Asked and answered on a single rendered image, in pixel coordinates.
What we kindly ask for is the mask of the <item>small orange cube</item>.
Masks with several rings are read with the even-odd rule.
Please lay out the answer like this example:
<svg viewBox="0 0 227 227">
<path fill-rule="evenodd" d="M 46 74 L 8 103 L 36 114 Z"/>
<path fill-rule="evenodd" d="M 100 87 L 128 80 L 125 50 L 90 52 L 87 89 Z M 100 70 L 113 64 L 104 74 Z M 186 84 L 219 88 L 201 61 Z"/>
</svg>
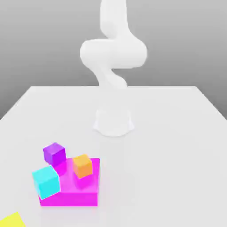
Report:
<svg viewBox="0 0 227 227">
<path fill-rule="evenodd" d="M 86 176 L 93 174 L 92 161 L 86 154 L 72 158 L 72 162 L 73 171 L 78 177 L 78 179 L 82 179 Z"/>
</svg>

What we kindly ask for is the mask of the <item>small purple cube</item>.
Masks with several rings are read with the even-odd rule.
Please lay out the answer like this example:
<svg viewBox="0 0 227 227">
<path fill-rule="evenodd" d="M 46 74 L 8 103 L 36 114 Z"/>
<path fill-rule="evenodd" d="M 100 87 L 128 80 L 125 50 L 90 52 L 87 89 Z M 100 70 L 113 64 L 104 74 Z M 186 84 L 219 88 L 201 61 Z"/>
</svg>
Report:
<svg viewBox="0 0 227 227">
<path fill-rule="evenodd" d="M 66 160 L 65 148 L 58 143 L 53 143 L 43 149 L 45 161 L 53 167 Z"/>
</svg>

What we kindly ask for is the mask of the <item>small cyan cube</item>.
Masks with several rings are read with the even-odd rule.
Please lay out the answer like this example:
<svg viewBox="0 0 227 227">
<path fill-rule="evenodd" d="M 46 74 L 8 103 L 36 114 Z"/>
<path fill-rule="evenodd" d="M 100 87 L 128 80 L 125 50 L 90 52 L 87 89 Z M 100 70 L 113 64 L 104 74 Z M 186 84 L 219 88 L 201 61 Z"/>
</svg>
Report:
<svg viewBox="0 0 227 227">
<path fill-rule="evenodd" d="M 41 200 L 60 192 L 59 176 L 51 165 L 32 172 L 32 178 Z"/>
</svg>

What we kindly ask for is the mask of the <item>large magenta box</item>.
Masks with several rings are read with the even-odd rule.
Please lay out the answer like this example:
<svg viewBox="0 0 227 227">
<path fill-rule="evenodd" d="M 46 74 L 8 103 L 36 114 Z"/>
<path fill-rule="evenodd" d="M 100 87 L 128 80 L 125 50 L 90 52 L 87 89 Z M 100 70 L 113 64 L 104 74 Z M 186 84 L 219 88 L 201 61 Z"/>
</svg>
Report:
<svg viewBox="0 0 227 227">
<path fill-rule="evenodd" d="M 72 158 L 54 167 L 59 175 L 61 191 L 40 199 L 41 206 L 97 206 L 99 195 L 100 159 L 91 158 L 93 174 L 78 179 Z"/>
</svg>

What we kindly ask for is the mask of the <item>large yellow box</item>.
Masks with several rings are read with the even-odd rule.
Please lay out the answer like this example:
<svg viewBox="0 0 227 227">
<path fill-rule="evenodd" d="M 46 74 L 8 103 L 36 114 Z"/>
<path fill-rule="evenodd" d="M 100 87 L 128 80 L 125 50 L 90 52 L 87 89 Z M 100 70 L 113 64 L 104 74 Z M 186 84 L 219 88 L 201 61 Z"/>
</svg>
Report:
<svg viewBox="0 0 227 227">
<path fill-rule="evenodd" d="M 15 212 L 2 220 L 0 227 L 26 227 L 18 212 Z"/>
</svg>

